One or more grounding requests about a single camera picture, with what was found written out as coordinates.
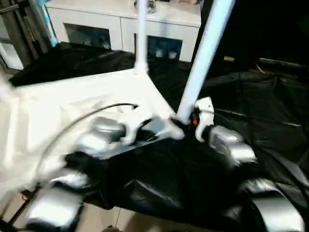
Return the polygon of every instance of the black tarp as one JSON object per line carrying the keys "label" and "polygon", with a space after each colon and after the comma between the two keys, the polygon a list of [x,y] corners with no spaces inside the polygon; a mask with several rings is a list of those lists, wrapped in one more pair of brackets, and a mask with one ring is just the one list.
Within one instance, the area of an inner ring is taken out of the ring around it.
{"label": "black tarp", "polygon": [[[63,43],[10,81],[22,86],[107,73],[132,68],[134,61],[131,53]],[[175,111],[190,69],[186,62],[149,59],[149,76]],[[206,96],[211,96],[215,107],[215,123],[238,131],[271,178],[281,183],[297,208],[306,213],[303,196],[271,155],[285,157],[309,174],[308,79],[231,73],[208,78],[200,93],[200,97]],[[199,226],[226,227],[228,222],[223,223],[219,215],[234,199],[228,190],[230,176],[218,157],[207,144],[191,136],[118,155],[102,163],[107,202],[97,204]]]}

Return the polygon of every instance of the tile floor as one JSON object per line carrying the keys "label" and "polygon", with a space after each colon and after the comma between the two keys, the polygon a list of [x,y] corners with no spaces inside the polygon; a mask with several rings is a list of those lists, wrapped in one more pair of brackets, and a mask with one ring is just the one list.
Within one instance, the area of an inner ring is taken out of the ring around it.
{"label": "tile floor", "polygon": [[[16,194],[10,203],[3,219],[8,221],[16,210],[22,205],[21,194]],[[25,225],[27,210],[14,224],[18,228]],[[176,223],[168,220],[139,214],[130,210],[115,207],[112,210],[104,210],[99,207],[86,204],[82,220],[77,232],[101,232],[108,226],[116,226],[123,232],[207,232],[206,229],[197,228],[187,224]]]}

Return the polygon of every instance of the black cable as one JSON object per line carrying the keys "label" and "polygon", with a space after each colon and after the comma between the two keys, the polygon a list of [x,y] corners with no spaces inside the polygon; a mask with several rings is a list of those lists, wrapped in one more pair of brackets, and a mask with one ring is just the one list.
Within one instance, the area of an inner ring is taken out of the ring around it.
{"label": "black cable", "polygon": [[123,106],[123,105],[129,105],[129,106],[133,106],[133,108],[137,108],[138,105],[137,104],[132,104],[132,103],[117,103],[117,104],[112,104],[112,105],[108,105],[108,106],[105,106],[105,107],[102,107],[102,108],[99,108],[99,109],[96,109],[90,113],[87,113],[79,118],[77,118],[76,120],[74,120],[73,122],[71,122],[68,126],[66,126],[62,131],[60,131],[56,137],[47,145],[47,147],[45,148],[45,150],[43,151],[42,153],[42,156],[39,160],[39,163],[37,165],[37,168],[35,170],[35,176],[36,178],[38,179],[37,183],[40,182],[40,167],[43,163],[43,160],[49,155],[50,153],[50,150],[54,147],[55,143],[65,134],[67,133],[73,126],[75,126],[77,123],[79,123],[80,121],[88,118],[89,116],[92,116],[100,111],[103,111],[103,110],[106,110],[106,109],[109,109],[109,108],[112,108],[112,107],[116,107],[116,106]]}

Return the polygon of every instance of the white clamp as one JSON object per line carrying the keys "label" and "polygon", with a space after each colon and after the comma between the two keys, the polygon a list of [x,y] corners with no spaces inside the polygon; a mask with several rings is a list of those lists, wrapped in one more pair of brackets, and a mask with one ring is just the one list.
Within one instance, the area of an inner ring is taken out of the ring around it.
{"label": "white clamp", "polygon": [[199,109],[199,124],[195,131],[195,137],[201,143],[205,142],[202,134],[207,126],[213,125],[214,109],[210,97],[202,98],[196,101],[194,107]]}
{"label": "white clamp", "polygon": [[143,123],[149,119],[152,119],[154,114],[148,107],[137,107],[128,114],[125,114],[124,118],[119,120],[126,127],[126,136],[121,138],[121,142],[124,145],[131,145],[136,139],[138,130],[143,126]]}

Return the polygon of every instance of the white pole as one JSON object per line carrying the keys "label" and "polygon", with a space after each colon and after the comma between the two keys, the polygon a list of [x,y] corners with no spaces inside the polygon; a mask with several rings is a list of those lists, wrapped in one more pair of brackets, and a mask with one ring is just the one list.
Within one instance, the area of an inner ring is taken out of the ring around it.
{"label": "white pole", "polygon": [[235,0],[214,0],[176,117],[184,124],[206,78]]}
{"label": "white pole", "polygon": [[146,35],[147,2],[148,0],[137,0],[139,11],[139,29],[137,33],[137,52],[135,61],[135,69],[137,73],[146,73],[148,71]]}

